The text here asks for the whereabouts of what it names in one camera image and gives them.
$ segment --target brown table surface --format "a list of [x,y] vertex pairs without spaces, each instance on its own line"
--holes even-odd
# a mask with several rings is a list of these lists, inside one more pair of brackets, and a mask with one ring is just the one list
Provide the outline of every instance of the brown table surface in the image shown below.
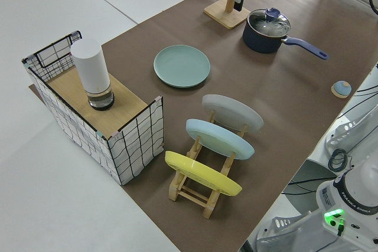
[[[259,133],[245,136],[255,155],[235,161],[229,174],[243,190],[222,195],[209,220],[195,203],[168,199],[174,171],[164,154],[123,187],[181,251],[237,251],[346,105],[331,86],[346,80],[355,91],[378,60],[378,17],[356,0],[245,0],[250,11],[280,9],[291,22],[289,35],[329,53],[327,61],[296,46],[274,54],[248,49],[244,24],[227,30],[203,13],[215,1],[185,0],[103,45],[110,74],[147,103],[163,95],[166,150],[189,150],[185,122],[207,119],[205,94],[239,100],[265,121]],[[176,44],[208,56],[204,83],[176,89],[156,76],[155,56]],[[224,161],[206,149],[198,160],[219,169]]]

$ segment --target grid pattern box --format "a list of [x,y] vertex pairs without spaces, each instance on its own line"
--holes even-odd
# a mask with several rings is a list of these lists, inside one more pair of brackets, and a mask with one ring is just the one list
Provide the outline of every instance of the grid pattern box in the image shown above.
[[70,46],[81,38],[79,31],[72,32],[23,59],[22,63],[64,132],[118,184],[124,185],[164,150],[163,99],[157,97],[128,123],[115,129],[111,137],[105,138],[47,83],[74,66]]

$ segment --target glass lid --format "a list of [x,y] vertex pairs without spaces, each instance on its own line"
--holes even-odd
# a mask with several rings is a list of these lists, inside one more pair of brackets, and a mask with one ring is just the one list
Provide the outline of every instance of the glass lid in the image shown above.
[[284,37],[290,30],[289,20],[278,9],[258,9],[250,13],[249,25],[267,37]]

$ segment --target wooden block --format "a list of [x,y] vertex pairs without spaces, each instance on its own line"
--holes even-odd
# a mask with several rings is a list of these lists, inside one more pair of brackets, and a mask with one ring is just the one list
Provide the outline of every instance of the wooden block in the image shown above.
[[217,2],[206,7],[204,13],[212,17],[212,19],[216,20],[221,25],[225,26],[227,29],[231,30],[244,22],[250,11],[242,8],[240,12],[233,9],[232,12],[228,13],[225,11],[226,5],[227,0],[218,0]]
[[110,109],[104,111],[95,110],[89,105],[87,94],[75,67],[56,76],[47,84],[108,139],[147,107],[145,102],[112,75],[109,77],[115,101]]

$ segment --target saucepan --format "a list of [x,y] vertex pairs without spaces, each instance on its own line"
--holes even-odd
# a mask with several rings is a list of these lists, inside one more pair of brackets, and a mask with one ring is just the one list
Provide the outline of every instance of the saucepan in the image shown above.
[[252,11],[246,21],[243,40],[246,45],[259,53],[274,53],[282,43],[298,45],[325,60],[328,54],[299,38],[287,36],[290,22],[278,9],[258,9]]

